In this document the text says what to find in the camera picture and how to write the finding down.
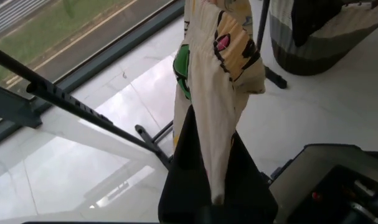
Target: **green lawn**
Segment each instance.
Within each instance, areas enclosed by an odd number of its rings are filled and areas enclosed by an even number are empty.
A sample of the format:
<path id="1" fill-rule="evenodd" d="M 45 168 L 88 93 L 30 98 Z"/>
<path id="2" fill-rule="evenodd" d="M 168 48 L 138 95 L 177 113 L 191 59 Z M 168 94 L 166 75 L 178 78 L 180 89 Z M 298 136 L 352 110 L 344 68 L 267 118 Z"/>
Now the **green lawn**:
<path id="1" fill-rule="evenodd" d="M 0 49 L 27 65 L 111 7 L 131 0 L 59 0 L 0 39 Z M 0 82 L 10 75 L 0 67 Z"/>

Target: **beige cloth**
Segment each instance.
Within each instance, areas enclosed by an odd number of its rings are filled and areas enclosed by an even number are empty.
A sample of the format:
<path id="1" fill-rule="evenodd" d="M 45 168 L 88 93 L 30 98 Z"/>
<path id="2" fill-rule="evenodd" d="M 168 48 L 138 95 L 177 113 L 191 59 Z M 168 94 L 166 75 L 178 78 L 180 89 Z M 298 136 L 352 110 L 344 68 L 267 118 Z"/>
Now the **beige cloth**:
<path id="1" fill-rule="evenodd" d="M 265 70 L 251 38 L 248 0 L 215 1 L 186 0 L 180 49 L 188 45 L 187 78 L 176 88 L 173 128 L 177 143 L 193 104 L 212 202 L 221 204 L 231 138 L 249 94 L 265 92 Z M 178 83 L 183 76 L 177 74 Z"/>

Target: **stand leg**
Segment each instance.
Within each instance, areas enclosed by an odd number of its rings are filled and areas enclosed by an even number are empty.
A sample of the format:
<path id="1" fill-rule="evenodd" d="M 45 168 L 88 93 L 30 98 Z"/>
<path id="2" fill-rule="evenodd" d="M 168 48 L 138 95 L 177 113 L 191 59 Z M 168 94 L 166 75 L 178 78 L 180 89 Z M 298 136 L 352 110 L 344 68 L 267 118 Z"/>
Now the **stand leg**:
<path id="1" fill-rule="evenodd" d="M 144 127 L 140 125 L 135 126 L 135 130 L 140 134 L 141 138 L 144 140 L 144 142 L 151 148 L 154 149 L 155 155 L 158 157 L 158 159 L 163 163 L 165 168 L 169 170 L 172 158 L 168 157 L 165 152 L 158 146 L 157 139 L 159 139 L 161 136 L 164 136 L 165 133 L 169 130 L 167 127 L 172 127 L 172 122 L 170 122 L 165 128 L 163 128 L 159 133 L 155 135 L 154 138 L 152 138 L 149 133 L 145 130 Z"/>
<path id="2" fill-rule="evenodd" d="M 270 5 L 270 0 L 263 0 L 262 13 L 261 13 L 261 19 L 259 23 L 259 30 L 258 30 L 258 37 L 257 37 L 257 47 L 259 49 L 261 49 L 261 46 L 262 46 L 263 33 L 265 32 L 269 5 Z M 271 82 L 273 82 L 276 86 L 278 86 L 281 89 L 287 88 L 287 81 L 283 77 L 281 77 L 280 75 L 277 75 L 275 72 L 273 72 L 272 70 L 270 70 L 270 68 L 266 66 L 265 66 L 265 73 L 266 73 L 266 78 L 269 79 Z"/>

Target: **laundry basket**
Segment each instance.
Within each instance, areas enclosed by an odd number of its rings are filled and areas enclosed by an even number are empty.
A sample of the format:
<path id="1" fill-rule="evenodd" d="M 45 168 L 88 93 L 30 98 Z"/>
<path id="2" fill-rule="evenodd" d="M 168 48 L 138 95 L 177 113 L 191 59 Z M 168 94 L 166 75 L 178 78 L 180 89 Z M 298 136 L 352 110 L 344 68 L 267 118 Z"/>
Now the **laundry basket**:
<path id="1" fill-rule="evenodd" d="M 378 28 L 378 5 L 371 2 L 344 5 L 340 13 L 297 47 L 291 23 L 294 0 L 271 0 L 270 35 L 276 61 L 295 75 L 325 72 Z"/>

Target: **road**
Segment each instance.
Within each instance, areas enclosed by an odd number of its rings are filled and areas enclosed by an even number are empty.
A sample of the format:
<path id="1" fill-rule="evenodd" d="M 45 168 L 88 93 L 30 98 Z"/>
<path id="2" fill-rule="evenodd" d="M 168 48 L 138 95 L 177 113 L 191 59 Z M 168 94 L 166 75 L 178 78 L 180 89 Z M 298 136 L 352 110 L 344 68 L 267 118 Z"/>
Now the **road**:
<path id="1" fill-rule="evenodd" d="M 52 60 L 38 68 L 36 72 L 54 82 L 169 1 L 136 0 L 126 9 L 109 17 L 102 25 L 84 34 L 78 42 L 54 55 Z M 25 92 L 27 85 L 28 81 L 22 80 L 9 90 L 29 97 Z"/>

